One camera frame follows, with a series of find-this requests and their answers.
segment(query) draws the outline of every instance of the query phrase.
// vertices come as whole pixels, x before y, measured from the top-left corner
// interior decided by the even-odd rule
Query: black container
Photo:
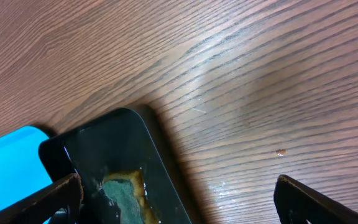
[[[161,223],[202,223],[157,117],[148,106],[118,108],[44,141],[39,156],[53,181],[79,173],[84,203],[102,223],[120,223],[100,188],[106,174],[141,169],[147,200]]]

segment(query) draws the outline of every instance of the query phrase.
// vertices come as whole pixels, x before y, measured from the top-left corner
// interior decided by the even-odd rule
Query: wooden table
[[[0,1],[0,136],[153,107],[209,223],[279,174],[358,212],[358,1]]]

